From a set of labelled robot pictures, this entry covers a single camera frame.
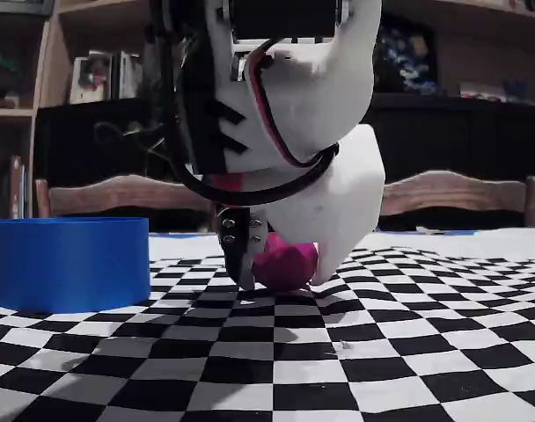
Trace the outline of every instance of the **black cable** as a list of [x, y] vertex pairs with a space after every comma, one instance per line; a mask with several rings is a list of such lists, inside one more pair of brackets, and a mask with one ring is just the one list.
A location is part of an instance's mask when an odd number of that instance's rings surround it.
[[289, 198], [298, 192], [303, 191], [306, 187], [311, 186], [320, 179], [326, 170], [330, 167], [334, 157], [338, 153], [338, 144], [325, 149], [320, 153], [319, 161], [303, 176], [296, 178], [288, 183], [269, 189], [253, 192], [228, 192], [217, 189], [213, 186], [202, 183], [186, 167], [182, 157], [185, 156], [185, 148], [182, 142], [176, 142], [175, 139], [189, 138], [189, 134], [178, 123], [180, 118], [179, 107], [183, 103], [182, 92], [178, 87], [178, 81], [181, 72], [176, 76], [174, 82], [174, 68], [172, 60], [172, 34], [168, 33], [162, 22], [162, 2], [160, 0], [150, 1], [150, 10], [153, 23], [157, 28], [157, 44], [160, 61], [160, 73], [162, 77], [162, 93], [164, 107], [164, 129], [165, 143], [168, 149], [171, 149], [171, 166], [181, 183], [189, 190], [201, 195], [207, 200], [221, 203], [233, 207], [251, 207], [263, 205], [278, 200]]

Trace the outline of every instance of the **black and white checkered surface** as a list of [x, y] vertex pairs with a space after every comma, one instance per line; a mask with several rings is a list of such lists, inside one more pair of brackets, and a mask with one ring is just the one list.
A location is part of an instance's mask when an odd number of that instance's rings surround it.
[[354, 251], [323, 287], [151, 263], [137, 306], [0, 309], [0, 421], [535, 422], [535, 261]]

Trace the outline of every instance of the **pink ball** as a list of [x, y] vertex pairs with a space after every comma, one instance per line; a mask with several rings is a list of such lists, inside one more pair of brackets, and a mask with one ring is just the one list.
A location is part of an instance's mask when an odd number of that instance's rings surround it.
[[286, 244], [276, 233], [269, 233], [266, 249], [253, 259], [252, 272], [263, 286], [289, 292], [308, 284], [318, 262], [314, 244]]

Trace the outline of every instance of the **blue cylinder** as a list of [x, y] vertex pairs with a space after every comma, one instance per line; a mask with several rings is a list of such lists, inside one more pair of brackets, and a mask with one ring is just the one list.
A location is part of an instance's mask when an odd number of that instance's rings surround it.
[[97, 312], [149, 295], [147, 219], [0, 220], [1, 307]]

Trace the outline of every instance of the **wooden chair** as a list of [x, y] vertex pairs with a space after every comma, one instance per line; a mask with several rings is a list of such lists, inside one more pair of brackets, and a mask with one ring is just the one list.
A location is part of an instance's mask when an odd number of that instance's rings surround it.
[[52, 187], [35, 180], [39, 217], [98, 213], [116, 207], [191, 209], [210, 212], [211, 203], [182, 184], [137, 175], [117, 176], [83, 187]]
[[485, 181], [451, 171], [426, 171], [385, 186], [381, 215], [400, 215], [428, 207], [472, 211], [516, 211], [525, 227], [535, 227], [535, 176], [525, 183]]

